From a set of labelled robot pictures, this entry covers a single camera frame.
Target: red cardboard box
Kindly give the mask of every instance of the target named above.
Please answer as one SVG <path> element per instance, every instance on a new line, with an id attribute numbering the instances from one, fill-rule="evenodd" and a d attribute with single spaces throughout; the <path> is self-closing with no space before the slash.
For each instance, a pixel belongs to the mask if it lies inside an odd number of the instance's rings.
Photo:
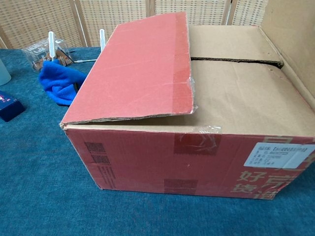
<path id="1" fill-rule="evenodd" d="M 62 128 L 101 189 L 273 199 L 315 159 L 312 68 L 272 26 L 190 27 L 191 63 L 187 32 L 184 13 L 119 25 Z"/>

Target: woven panel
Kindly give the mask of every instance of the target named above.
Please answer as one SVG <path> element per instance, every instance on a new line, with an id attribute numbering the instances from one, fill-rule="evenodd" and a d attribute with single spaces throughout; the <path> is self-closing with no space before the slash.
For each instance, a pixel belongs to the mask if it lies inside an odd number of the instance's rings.
<path id="1" fill-rule="evenodd" d="M 156 14 L 185 11 L 190 25 L 220 25 L 226 0 L 156 0 Z"/>
<path id="2" fill-rule="evenodd" d="M 81 47 L 68 0 L 0 0 L 0 25 L 13 48 L 24 48 L 53 31 L 68 46 Z"/>
<path id="3" fill-rule="evenodd" d="M 238 26 L 260 25 L 268 0 L 238 0 L 232 24 Z"/>
<path id="4" fill-rule="evenodd" d="M 80 0 L 92 46 L 99 46 L 99 30 L 106 39 L 116 25 L 146 17 L 145 0 Z"/>

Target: blue towel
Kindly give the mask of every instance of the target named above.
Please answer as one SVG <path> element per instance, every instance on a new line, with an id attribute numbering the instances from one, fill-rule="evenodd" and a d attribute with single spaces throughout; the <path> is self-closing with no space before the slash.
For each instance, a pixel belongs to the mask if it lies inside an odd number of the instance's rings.
<path id="1" fill-rule="evenodd" d="M 59 65 L 58 60 L 44 61 L 39 81 L 48 96 L 58 105 L 70 105 L 76 95 L 74 83 L 83 84 L 86 74 Z"/>

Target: blue carpet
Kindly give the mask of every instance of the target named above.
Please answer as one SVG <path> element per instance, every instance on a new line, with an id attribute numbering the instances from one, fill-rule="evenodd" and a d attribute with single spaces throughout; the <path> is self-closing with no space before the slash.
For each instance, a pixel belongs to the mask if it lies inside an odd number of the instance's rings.
<path id="1" fill-rule="evenodd" d="M 74 50 L 77 59 L 99 54 Z M 314 235 L 314 164 L 273 201 L 99 190 L 59 128 L 67 107 L 48 98 L 20 50 L 0 50 L 0 58 L 12 75 L 0 90 L 26 107 L 0 120 L 1 236 Z"/>

